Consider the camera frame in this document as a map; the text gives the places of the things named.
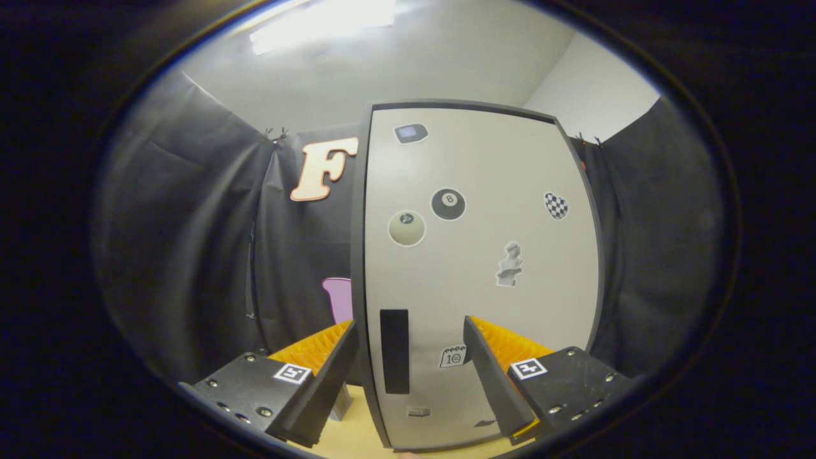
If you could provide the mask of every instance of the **black curtain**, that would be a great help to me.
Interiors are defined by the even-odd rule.
[[[112,139],[92,222],[114,322],[154,371],[196,382],[257,340],[246,268],[277,147],[182,73]]]
[[[723,202],[711,158],[665,98],[601,145],[573,144],[605,253],[591,352],[630,376],[655,370],[699,317],[721,266]]]

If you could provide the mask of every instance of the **small label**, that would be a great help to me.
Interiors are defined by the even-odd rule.
[[[465,345],[453,345],[442,350],[439,368],[461,367],[464,365],[464,354],[468,350]]]
[[[428,407],[408,407],[408,416],[410,416],[410,417],[431,416],[431,408],[428,408]]]
[[[299,365],[287,363],[283,366],[283,368],[275,373],[274,378],[299,385],[304,381],[304,379],[306,379],[306,376],[308,376],[311,371],[311,368],[300,367]]]
[[[536,377],[547,372],[547,369],[537,359],[522,360],[514,363],[511,367],[516,372],[518,379]]]

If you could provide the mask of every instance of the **cue ball sticker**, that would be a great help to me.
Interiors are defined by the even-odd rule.
[[[413,247],[425,237],[425,220],[414,211],[399,211],[388,222],[388,236],[397,245]]]
[[[570,206],[567,204],[566,198],[556,196],[553,193],[547,193],[544,195],[544,205],[547,206],[547,211],[550,212],[552,218],[556,220],[564,220],[566,213],[570,210]]]
[[[442,358],[439,360],[439,368],[461,367],[464,365],[464,354],[468,347],[464,344],[453,345],[442,350]]]
[[[431,197],[431,209],[442,220],[453,221],[464,214],[464,196],[452,188],[438,190]]]

